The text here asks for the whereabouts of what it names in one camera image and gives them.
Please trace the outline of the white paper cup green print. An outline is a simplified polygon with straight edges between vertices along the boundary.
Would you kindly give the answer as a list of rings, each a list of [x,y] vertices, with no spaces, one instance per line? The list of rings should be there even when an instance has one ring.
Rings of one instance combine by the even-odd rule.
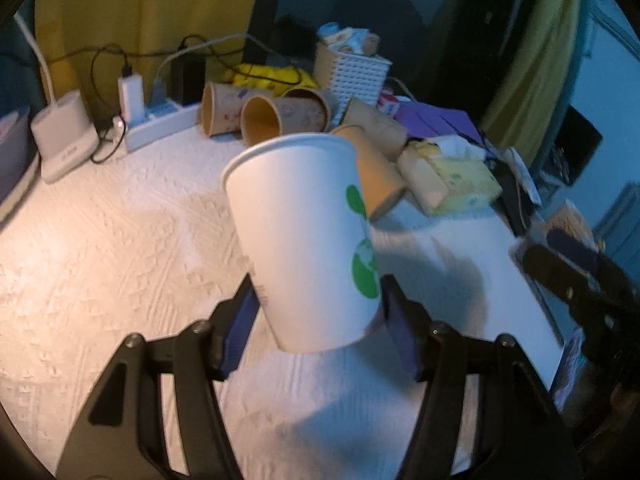
[[[281,350],[332,350],[375,330],[381,286],[351,143],[326,133],[262,142],[224,167],[220,185]]]

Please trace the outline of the plain brown paper cup front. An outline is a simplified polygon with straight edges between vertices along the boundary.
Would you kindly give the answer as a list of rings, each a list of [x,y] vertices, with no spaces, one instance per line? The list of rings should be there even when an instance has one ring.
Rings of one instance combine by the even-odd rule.
[[[405,180],[357,125],[341,125],[331,131],[349,142],[357,151],[357,167],[362,198],[371,222],[383,218],[407,191]]]

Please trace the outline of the brown paper cup right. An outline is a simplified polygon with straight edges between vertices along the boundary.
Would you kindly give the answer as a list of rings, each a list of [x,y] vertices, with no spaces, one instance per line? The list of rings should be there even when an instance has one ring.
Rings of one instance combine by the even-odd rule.
[[[408,140],[405,126],[356,96],[349,99],[341,124],[363,128],[368,139],[392,162],[398,159]]]

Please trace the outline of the brown paper cup back middle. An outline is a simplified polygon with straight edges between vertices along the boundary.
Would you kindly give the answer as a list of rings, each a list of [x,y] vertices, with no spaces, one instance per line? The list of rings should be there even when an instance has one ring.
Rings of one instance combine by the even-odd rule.
[[[332,122],[338,111],[338,99],[330,90],[297,86],[286,90],[282,96],[284,98],[317,101],[326,112],[327,122]]]

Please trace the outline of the brown paper cup open mouth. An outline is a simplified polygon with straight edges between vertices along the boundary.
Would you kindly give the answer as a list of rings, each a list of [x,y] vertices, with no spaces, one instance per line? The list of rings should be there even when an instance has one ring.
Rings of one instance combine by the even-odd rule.
[[[240,125],[243,142],[253,146],[292,133],[326,130],[328,113],[313,99],[252,96],[243,105]]]

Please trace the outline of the brown paper cup far left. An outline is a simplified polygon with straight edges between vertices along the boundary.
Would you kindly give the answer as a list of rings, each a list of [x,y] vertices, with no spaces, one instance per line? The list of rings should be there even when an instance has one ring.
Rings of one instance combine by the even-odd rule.
[[[214,84],[207,81],[201,102],[201,126],[209,138],[241,129],[241,110],[252,96],[272,96],[268,90]]]

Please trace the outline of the black monitor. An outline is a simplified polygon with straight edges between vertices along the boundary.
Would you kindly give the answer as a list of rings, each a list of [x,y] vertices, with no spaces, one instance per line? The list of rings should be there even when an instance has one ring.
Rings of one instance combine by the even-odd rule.
[[[569,106],[555,137],[544,171],[572,186],[593,158],[603,140],[599,130]]]

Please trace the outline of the yellow tissue pack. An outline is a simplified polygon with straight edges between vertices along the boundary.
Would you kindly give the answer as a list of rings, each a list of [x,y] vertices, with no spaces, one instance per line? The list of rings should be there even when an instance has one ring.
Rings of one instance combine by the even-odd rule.
[[[502,187],[481,159],[435,155],[435,144],[410,143],[396,166],[424,214],[446,216],[490,206]]]

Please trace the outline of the purple folder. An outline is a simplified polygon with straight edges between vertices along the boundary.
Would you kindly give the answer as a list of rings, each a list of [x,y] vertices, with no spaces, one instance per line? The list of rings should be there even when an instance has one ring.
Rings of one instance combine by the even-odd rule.
[[[420,102],[405,102],[400,104],[395,120],[407,129],[410,138],[463,136],[474,144],[484,144],[484,138],[463,110]]]

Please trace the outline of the yellow curtain right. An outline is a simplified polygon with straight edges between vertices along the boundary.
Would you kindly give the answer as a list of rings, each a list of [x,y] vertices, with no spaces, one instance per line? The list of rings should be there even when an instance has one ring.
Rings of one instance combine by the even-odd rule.
[[[526,164],[540,151],[566,81],[580,0],[537,0],[514,62],[480,122],[498,148],[515,148]]]

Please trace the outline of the yellow curtain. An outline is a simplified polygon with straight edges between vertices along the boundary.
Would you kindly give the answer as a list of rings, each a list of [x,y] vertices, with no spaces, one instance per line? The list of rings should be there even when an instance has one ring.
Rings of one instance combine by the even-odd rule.
[[[163,56],[190,34],[205,38],[245,32],[255,0],[36,0],[35,33],[52,77],[54,92],[78,89],[93,115],[98,101],[118,100],[116,79],[122,58],[90,47],[117,44],[137,53],[132,65],[146,84]]]
[[[498,148],[515,148],[526,164],[540,151],[566,81],[580,0],[537,0],[514,62],[480,122]]]

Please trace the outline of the pink small box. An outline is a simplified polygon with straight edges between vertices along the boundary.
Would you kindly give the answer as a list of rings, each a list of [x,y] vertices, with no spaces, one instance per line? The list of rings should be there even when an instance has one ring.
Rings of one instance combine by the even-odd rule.
[[[384,115],[394,118],[400,107],[400,101],[396,98],[393,92],[383,89],[378,96],[378,102],[376,102],[376,109]]]

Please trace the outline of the white plate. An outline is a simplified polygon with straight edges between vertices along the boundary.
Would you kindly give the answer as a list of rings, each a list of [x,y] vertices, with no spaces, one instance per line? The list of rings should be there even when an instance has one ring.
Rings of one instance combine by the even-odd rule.
[[[36,153],[34,159],[25,170],[24,174],[20,177],[20,180],[18,180],[17,184],[12,188],[12,191],[9,192],[9,194],[1,201],[0,221],[2,223],[6,222],[6,219],[13,214],[15,208],[24,200],[25,196],[34,185],[35,180],[37,180],[40,159],[40,155]]]

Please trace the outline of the white plastic basket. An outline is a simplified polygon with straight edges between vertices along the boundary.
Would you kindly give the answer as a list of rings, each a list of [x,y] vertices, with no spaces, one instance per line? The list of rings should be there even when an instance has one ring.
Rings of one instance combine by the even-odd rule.
[[[379,55],[333,51],[319,42],[314,58],[314,79],[337,100],[336,114],[341,116],[353,96],[375,105],[392,65],[390,60]]]

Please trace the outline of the white desk lamp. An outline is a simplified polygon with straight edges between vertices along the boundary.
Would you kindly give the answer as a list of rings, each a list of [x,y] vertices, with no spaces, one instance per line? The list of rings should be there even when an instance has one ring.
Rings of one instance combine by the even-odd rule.
[[[14,21],[35,53],[44,76],[48,105],[35,114],[30,128],[41,156],[41,177],[53,183],[88,160],[99,144],[98,133],[79,90],[57,98],[49,66],[21,14]]]

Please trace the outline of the yellow plastic bag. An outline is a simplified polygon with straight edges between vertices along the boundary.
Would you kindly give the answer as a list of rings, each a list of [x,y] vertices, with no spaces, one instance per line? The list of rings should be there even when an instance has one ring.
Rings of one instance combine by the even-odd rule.
[[[293,88],[320,87],[310,73],[293,65],[273,67],[242,63],[226,70],[222,81],[235,87],[267,90],[275,96],[283,96]]]

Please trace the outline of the white power strip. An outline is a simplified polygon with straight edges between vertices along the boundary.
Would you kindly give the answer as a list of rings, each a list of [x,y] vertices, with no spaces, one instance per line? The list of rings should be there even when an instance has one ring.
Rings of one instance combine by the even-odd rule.
[[[181,105],[167,99],[160,105],[148,107],[145,113],[145,120],[132,127],[125,127],[119,117],[114,117],[107,137],[117,141],[125,133],[126,151],[132,153],[166,136],[196,126],[200,120],[200,104]]]

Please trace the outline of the white USB charger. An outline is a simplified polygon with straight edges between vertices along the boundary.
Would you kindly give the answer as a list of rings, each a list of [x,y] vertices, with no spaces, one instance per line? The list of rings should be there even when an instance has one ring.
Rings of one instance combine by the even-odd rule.
[[[145,120],[143,79],[140,74],[118,78],[120,112],[130,127]]]

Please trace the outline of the black power adapter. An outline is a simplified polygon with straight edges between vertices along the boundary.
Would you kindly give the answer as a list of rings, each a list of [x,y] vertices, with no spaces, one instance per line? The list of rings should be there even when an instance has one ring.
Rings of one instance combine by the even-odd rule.
[[[187,53],[170,62],[170,96],[183,106],[201,101],[205,87],[206,58]]]

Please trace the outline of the yellow curtain left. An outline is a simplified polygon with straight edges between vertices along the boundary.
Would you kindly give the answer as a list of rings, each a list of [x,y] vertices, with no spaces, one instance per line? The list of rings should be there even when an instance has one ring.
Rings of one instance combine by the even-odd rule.
[[[54,92],[78,89],[93,115],[98,101],[118,100],[116,79],[122,58],[90,47],[117,44],[137,53],[132,65],[146,84],[163,56],[190,34],[205,38],[245,32],[255,0],[36,0],[35,33],[52,77]]]

